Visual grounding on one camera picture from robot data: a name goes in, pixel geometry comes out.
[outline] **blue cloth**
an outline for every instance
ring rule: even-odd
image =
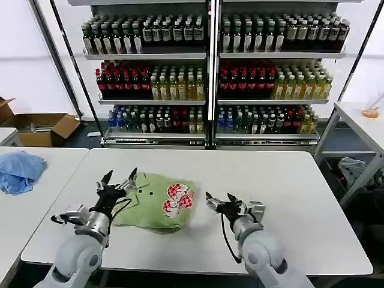
[[[31,191],[45,165],[45,160],[25,151],[0,155],[0,189],[9,194]]]

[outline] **open cardboard box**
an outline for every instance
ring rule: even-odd
[[[24,146],[29,147],[59,147],[68,139],[80,125],[73,116],[64,113],[54,114],[17,114],[15,115],[8,103],[14,99],[5,100],[0,97],[0,127],[15,127],[21,130],[32,123],[50,125],[47,132],[22,132],[18,136]]]

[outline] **white table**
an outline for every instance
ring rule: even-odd
[[[19,137],[17,136],[16,128],[0,127],[0,146],[23,146]]]
[[[356,195],[357,189],[365,186],[374,174],[384,167],[384,116],[381,114],[376,119],[365,117],[362,114],[364,103],[336,102],[334,105],[335,113],[330,118],[315,151],[316,161],[321,162],[327,135],[336,126],[340,117],[376,153],[366,170],[340,200],[340,205],[345,208]]]
[[[14,151],[44,158],[45,171],[25,194],[0,191],[0,283],[11,280],[19,256],[88,149],[0,147],[0,154]]]
[[[95,182],[113,169],[119,183],[137,167],[195,181],[196,210],[182,230],[159,235],[136,227],[112,227],[102,267],[147,271],[246,274],[232,259],[220,216],[205,204],[205,191],[266,205],[265,229],[279,237],[288,261],[307,275],[365,275],[373,268],[312,156],[306,152],[92,149],[22,253],[22,260],[52,263],[73,226],[51,215],[93,206]],[[227,228],[232,247],[233,235]]]

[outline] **bottle row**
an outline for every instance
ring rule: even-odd
[[[330,12],[263,16],[224,15],[221,21],[223,52],[340,52],[350,22]]]
[[[312,134],[318,119],[310,105],[220,106],[217,133]]]
[[[333,76],[320,61],[274,65],[272,62],[222,62],[220,98],[327,99]]]
[[[204,133],[201,107],[114,105],[108,124],[114,133]]]
[[[204,46],[202,16],[96,15],[82,24],[89,54],[143,53],[148,46]]]
[[[96,82],[104,99],[204,100],[203,68],[102,62]]]

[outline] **store shelf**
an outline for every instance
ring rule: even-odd
[[[219,105],[300,105],[300,104],[326,104],[329,99],[303,99],[303,100],[217,100]]]
[[[142,54],[88,54],[84,49],[84,57],[87,60],[199,60],[205,59],[206,53],[204,47],[188,47],[179,48],[177,51],[183,50],[183,53],[173,53],[175,49],[169,47],[144,47]]]
[[[221,59],[341,59],[347,53],[337,52],[257,52],[257,53],[220,53]]]
[[[204,3],[205,0],[68,0],[72,6],[118,5],[118,4],[165,4]]]

